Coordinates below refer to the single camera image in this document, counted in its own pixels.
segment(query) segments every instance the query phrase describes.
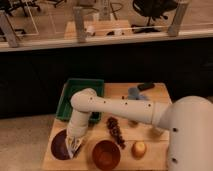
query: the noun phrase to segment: brown bowl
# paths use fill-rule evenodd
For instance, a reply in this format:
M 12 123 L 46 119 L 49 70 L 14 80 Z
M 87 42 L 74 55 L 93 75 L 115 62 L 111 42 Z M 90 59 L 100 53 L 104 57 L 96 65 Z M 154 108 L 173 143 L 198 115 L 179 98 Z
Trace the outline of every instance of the brown bowl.
M 120 157 L 118 146 L 109 140 L 100 141 L 92 152 L 95 165 L 103 171 L 113 170 L 120 162 Z

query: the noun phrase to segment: wall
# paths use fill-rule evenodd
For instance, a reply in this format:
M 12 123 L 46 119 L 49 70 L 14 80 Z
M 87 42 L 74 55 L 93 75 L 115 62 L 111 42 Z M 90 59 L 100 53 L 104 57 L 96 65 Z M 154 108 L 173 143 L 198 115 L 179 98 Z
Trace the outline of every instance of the wall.
M 172 99 L 213 95 L 213 38 L 0 53 L 0 117 L 55 113 L 70 77 L 164 82 Z

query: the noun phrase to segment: metal bar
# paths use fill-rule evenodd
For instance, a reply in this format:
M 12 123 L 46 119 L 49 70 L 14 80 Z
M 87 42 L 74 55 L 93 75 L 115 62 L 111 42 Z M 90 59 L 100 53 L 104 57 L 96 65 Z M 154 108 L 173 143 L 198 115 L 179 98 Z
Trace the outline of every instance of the metal bar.
M 0 52 L 17 52 L 25 50 L 42 50 L 54 48 L 70 48 L 70 47 L 86 47 L 86 46 L 100 46 L 112 44 L 130 44 L 130 43 L 145 43 L 158 42 L 170 40 L 184 40 L 184 39 L 199 39 L 199 38 L 213 38 L 213 29 L 200 29 L 180 31 L 179 36 L 170 37 L 165 32 L 149 33 L 149 34 L 132 34 L 129 36 L 94 36 L 87 40 L 86 43 L 77 43 L 74 39 L 56 39 L 56 40 L 38 40 L 20 42 L 19 48 L 10 48 L 6 43 L 0 43 Z
M 110 20 L 110 4 L 109 0 L 100 1 L 100 20 Z
M 86 32 L 84 27 L 83 8 L 78 6 L 73 7 L 73 12 L 78 42 L 84 43 L 86 42 Z
M 18 37 L 4 11 L 0 11 L 0 28 L 10 47 L 19 47 Z
M 175 16 L 173 18 L 172 24 L 169 26 L 167 31 L 169 36 L 178 36 L 181 23 L 183 21 L 183 17 L 186 13 L 188 5 L 189 5 L 189 1 L 180 0 Z

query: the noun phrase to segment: wooden cutting board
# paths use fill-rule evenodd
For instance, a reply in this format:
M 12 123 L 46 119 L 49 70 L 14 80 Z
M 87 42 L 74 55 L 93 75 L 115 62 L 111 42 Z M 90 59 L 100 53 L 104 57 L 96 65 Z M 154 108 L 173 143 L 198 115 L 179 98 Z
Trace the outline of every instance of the wooden cutting board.
M 137 83 L 106 83 L 105 97 L 122 98 L 127 97 L 128 88 L 136 86 Z M 142 92 L 152 101 L 171 103 L 167 89 L 163 83 L 155 83 L 155 88 Z M 50 134 L 47 151 L 43 161 L 44 170 L 98 170 L 92 161 L 91 154 L 94 146 L 101 140 L 112 140 L 106 127 L 107 119 L 111 114 L 103 113 L 101 121 L 90 126 L 85 137 L 85 144 L 80 149 L 78 156 L 72 160 L 58 160 L 50 150 L 53 138 L 61 130 L 66 129 L 67 122 L 54 120 Z M 131 121 L 116 117 L 125 139 L 126 148 L 121 149 L 120 163 L 114 170 L 167 170 L 166 158 L 168 149 L 169 133 L 165 131 L 161 136 L 152 132 L 150 125 L 139 123 L 132 124 Z M 143 158 L 136 160 L 132 157 L 131 147 L 135 140 L 143 140 L 147 145 L 147 151 Z

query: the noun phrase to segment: gray floor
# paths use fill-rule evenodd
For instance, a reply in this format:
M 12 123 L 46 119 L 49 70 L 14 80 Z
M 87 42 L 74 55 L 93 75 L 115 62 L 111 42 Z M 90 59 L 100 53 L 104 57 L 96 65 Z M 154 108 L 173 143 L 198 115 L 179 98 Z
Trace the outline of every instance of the gray floor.
M 118 19 L 125 19 L 130 24 L 146 25 L 147 18 L 140 16 L 132 8 L 132 0 L 111 0 L 112 3 L 121 3 L 123 8 L 116 12 Z M 24 28 L 27 36 L 23 40 L 38 40 L 38 39 L 56 39 L 63 38 L 66 24 L 68 21 L 73 21 L 72 7 L 76 4 L 76 0 L 67 0 L 60 3 L 57 8 L 54 8 L 50 1 L 38 0 L 37 4 L 41 6 L 41 12 L 36 8 L 26 8 L 29 17 L 25 17 L 22 9 L 13 11 L 13 17 L 9 17 L 14 28 Z M 119 5 L 114 4 L 114 9 L 119 9 Z M 94 8 L 100 8 L 100 2 L 97 0 Z M 92 20 L 96 10 L 85 9 L 85 20 Z M 155 26 L 163 27 L 160 30 L 165 30 L 171 24 L 174 17 L 174 11 L 165 13 L 169 19 L 158 19 Z M 183 20 L 182 29 L 198 29 L 211 28 L 213 29 L 213 2 L 212 0 L 192 0 L 186 15 Z
M 0 170 L 41 171 L 54 115 L 0 120 Z

